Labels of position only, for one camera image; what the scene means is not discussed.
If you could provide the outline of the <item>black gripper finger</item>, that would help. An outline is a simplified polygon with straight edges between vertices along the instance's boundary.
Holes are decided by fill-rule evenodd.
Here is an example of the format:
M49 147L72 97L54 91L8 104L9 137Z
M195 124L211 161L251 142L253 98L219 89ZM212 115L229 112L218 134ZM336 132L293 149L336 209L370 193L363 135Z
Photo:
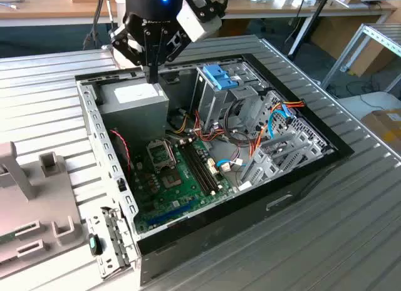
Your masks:
M183 29L177 30L175 33L172 30L168 31L163 28L160 41L157 45L155 61L153 63L153 83L158 82L159 66L165 62L173 61L178 55L189 45L190 38Z
M134 66L141 66L147 83L154 83L154 62L148 60L145 47L136 42L127 31L124 24L110 33L111 44L125 59Z

